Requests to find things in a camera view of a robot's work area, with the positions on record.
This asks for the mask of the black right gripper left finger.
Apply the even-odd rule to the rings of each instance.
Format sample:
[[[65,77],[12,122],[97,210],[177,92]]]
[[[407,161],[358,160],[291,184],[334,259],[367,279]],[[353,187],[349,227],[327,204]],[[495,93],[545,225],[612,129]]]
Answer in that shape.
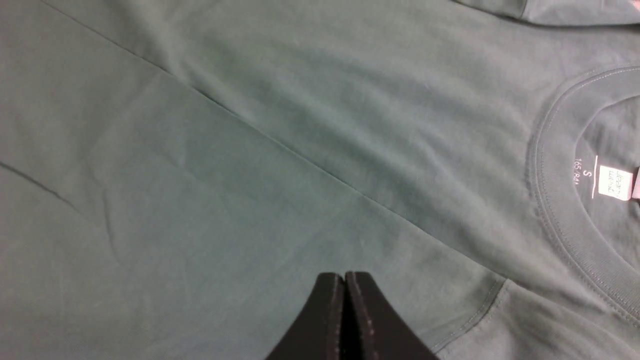
[[[341,357],[345,281],[320,273],[302,310],[268,360],[338,360]]]

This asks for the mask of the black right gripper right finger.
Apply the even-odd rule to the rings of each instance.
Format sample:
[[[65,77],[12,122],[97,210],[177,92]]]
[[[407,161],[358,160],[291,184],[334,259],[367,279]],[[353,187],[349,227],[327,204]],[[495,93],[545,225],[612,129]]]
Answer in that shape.
[[[345,274],[346,360],[436,360],[368,272]]]

